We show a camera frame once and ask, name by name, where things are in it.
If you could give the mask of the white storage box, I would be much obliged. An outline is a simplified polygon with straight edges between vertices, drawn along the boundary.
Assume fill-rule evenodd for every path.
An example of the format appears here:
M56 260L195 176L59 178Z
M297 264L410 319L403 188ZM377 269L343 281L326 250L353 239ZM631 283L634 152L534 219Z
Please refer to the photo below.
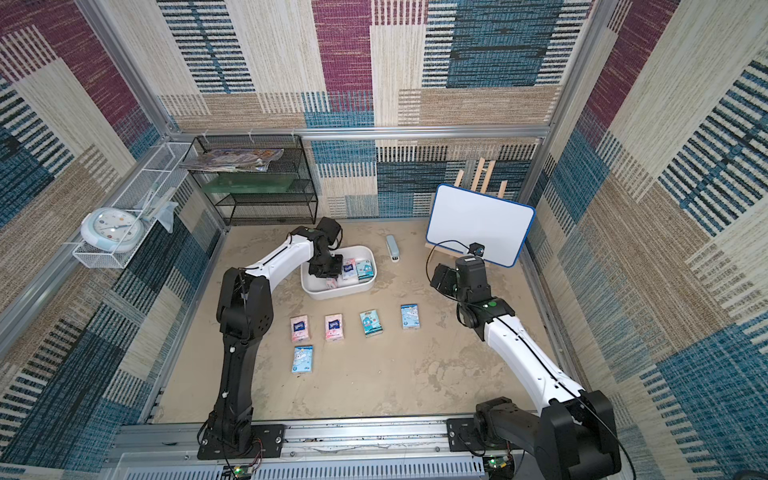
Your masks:
M314 300L330 300L371 290L378 268L373 252L366 246L349 246L338 250L342 256L340 272L328 278L309 273L309 266L301 266L301 286Z

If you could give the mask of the light blue unicorn tissue pack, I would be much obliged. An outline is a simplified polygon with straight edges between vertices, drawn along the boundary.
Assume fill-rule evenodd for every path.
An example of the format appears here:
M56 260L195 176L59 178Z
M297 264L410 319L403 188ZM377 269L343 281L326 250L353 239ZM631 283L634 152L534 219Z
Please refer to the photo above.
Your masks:
M417 304L405 304L400 307L401 324L404 330L419 329L421 327Z

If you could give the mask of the pink Tempo tissue pack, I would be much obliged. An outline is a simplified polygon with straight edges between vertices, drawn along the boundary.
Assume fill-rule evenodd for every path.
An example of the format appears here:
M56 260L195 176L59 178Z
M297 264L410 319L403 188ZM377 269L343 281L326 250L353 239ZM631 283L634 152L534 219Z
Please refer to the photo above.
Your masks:
M331 314L324 318L325 340L339 341L344 339L343 315Z
M311 338L309 318L307 315L292 317L290 319L291 340L293 343L308 341Z

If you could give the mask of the teal cartoon tissue pack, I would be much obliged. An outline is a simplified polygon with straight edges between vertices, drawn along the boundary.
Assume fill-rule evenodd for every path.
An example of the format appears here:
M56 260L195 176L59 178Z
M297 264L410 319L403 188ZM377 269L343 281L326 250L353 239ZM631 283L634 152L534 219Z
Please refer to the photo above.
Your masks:
M383 327L376 310L361 312L360 320L366 337L375 336L383 332Z

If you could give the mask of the blue white tissue pack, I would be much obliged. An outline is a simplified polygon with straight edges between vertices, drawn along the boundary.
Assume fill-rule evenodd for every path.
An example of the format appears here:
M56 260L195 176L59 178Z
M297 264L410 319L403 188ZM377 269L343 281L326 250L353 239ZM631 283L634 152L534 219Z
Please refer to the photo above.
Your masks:
M294 374L311 373L313 370L314 347L312 345L294 348L292 372Z

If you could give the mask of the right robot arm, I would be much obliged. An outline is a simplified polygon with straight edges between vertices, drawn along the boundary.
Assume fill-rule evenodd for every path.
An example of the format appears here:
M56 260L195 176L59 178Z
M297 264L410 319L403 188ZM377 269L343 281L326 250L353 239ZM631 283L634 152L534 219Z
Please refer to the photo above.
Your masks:
M528 412L511 399L477 404L474 430L483 446L516 446L547 479L603 479L622 468L613 405L600 391L571 379L528 334L513 308L493 295L485 262L466 255L439 264L430 286L456 304L465 327L505 361L533 401Z

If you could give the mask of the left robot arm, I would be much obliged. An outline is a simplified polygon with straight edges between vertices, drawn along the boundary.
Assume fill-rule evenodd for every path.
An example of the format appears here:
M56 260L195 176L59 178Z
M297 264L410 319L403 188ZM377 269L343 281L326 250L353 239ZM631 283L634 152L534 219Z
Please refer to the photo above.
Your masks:
M224 347L222 374L214 407L198 431L198 459L256 455L252 381L259 345L274 320L272 293L303 265L321 278L339 276L343 257L335 250L342 239L341 225L323 217L313 227L293 229L262 259L224 273L216 309Z

